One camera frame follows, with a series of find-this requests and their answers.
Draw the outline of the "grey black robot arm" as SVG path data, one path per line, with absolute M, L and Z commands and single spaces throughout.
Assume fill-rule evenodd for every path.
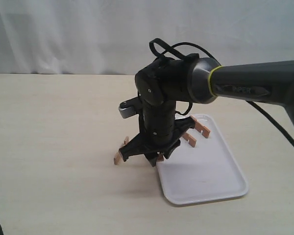
M 156 59 L 135 75 L 138 95 L 119 106 L 123 118 L 139 117 L 139 133 L 119 149 L 121 158 L 144 155 L 155 165 L 169 158 L 180 138 L 195 127 L 190 117 L 176 119 L 176 103 L 208 104 L 218 96 L 280 105 L 294 125 L 294 60 L 221 66 L 213 58 Z

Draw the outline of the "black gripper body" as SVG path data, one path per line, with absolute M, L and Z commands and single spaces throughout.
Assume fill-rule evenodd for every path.
M 172 146 L 188 129 L 195 128 L 191 117 L 175 118 L 175 101 L 166 101 L 158 107 L 141 100 L 142 111 L 138 114 L 139 133 L 120 149 L 123 160 L 149 152 L 163 152 Z

